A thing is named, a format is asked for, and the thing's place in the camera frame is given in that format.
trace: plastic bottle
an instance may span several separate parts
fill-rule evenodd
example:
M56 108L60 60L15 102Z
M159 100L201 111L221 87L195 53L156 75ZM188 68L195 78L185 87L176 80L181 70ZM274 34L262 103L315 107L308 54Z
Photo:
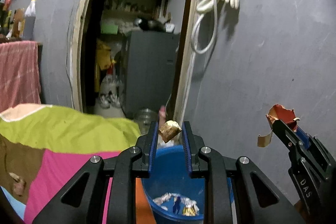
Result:
M25 22L23 26L23 35L24 40L33 40L33 31L36 19L36 10L35 10L36 0L31 0L26 12L25 12Z

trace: light blue fabric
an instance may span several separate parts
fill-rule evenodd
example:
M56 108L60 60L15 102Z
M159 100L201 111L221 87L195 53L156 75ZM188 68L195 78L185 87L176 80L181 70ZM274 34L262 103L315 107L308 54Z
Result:
M17 215L23 220L23 216L25 214L26 205L21 203L20 201L16 200L12 197L12 195L1 186L2 191L4 192L6 198L8 199L9 203L13 207L14 211L17 213Z

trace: orange fabric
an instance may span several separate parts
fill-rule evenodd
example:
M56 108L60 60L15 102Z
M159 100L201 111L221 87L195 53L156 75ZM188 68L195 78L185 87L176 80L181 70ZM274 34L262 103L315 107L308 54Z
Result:
M135 205L137 224L156 224L151 206L143 191L141 179L135 179Z

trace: yellow green fabric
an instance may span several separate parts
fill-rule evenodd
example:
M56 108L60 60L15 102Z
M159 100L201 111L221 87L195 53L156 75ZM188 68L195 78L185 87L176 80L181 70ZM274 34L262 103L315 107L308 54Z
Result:
M6 122L0 118L0 134L13 143L53 152L90 154L122 151L140 136L135 122L103 118L68 107L45 107L27 117Z

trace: pink towel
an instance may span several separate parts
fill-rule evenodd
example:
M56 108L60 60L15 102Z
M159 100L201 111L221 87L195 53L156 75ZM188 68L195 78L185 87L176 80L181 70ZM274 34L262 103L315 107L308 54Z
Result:
M37 42L0 44L0 112L20 103L40 104Z

